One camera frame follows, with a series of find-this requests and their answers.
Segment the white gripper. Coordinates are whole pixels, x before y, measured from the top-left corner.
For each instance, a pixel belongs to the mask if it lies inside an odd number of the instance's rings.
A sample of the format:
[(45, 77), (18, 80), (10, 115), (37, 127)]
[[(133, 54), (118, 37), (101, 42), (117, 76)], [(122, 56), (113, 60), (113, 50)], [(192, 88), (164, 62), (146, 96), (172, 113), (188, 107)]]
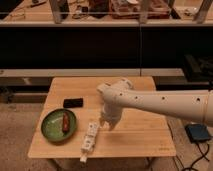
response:
[(105, 122), (107, 122), (109, 124), (109, 131), (112, 131), (120, 121), (121, 116), (121, 108), (103, 108), (101, 111), (101, 117), (99, 118), (100, 126), (104, 126)]

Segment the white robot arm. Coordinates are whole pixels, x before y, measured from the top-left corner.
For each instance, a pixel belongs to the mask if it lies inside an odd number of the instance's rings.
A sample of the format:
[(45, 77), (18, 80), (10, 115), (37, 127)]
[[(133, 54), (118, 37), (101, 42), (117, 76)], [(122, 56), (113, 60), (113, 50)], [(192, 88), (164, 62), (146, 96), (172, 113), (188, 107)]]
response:
[(158, 113), (213, 127), (213, 90), (137, 91), (130, 80), (102, 83), (97, 91), (103, 99), (100, 124), (113, 130), (124, 108)]

